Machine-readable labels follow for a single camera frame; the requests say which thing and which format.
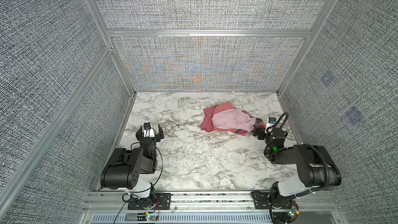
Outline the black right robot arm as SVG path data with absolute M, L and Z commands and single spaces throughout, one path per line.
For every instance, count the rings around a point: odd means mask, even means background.
M 296 174 L 272 184 L 269 191 L 253 191 L 251 197 L 256 209 L 288 208 L 298 197 L 339 186 L 340 170 L 323 146 L 299 144 L 284 145 L 288 132 L 281 128 L 256 128 L 254 136 L 266 143 L 264 156 L 272 164 L 296 166 Z

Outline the aluminium frame crossbar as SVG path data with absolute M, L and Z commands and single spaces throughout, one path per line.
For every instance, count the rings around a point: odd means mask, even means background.
M 107 30 L 109 37 L 310 37 L 311 30 Z

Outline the light pink cloth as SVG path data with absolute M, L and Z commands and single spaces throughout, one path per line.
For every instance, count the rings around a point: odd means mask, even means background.
M 256 118 L 241 110 L 231 109 L 214 114 L 212 123 L 214 127 L 223 130 L 236 129 L 250 132 L 254 129 Z

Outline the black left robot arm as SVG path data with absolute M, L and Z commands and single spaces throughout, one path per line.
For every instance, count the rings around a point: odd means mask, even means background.
M 160 210 L 168 197 L 156 193 L 157 182 L 149 183 L 144 174 L 154 174 L 161 157 L 157 143 L 164 139 L 161 126 L 155 130 L 145 122 L 136 133 L 138 148 L 116 148 L 106 163 L 101 177 L 102 188 L 122 190 L 122 201 L 129 210 Z

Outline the dark pink cloth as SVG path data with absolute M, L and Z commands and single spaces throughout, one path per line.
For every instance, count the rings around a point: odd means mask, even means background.
M 248 133 L 246 130 L 236 129 L 236 128 L 221 129 L 221 128 L 216 127 L 213 124 L 212 118 L 215 114 L 224 112 L 224 111 L 235 110 L 235 109 L 236 108 L 230 102 L 226 102 L 221 105 L 215 105 L 215 106 L 204 109 L 204 120 L 201 124 L 201 130 L 206 131 L 208 133 L 213 132 L 213 131 L 232 132 L 232 133 L 235 133 L 235 134 L 238 134 L 241 136 L 246 136 L 246 134 Z

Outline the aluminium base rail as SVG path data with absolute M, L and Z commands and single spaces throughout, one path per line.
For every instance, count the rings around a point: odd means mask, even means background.
M 160 195 L 169 209 L 129 210 L 122 191 L 91 192 L 80 224 L 270 224 L 266 205 L 257 209 L 250 190 L 166 190 Z M 331 191 L 296 200 L 296 224 L 347 224 L 348 218 Z

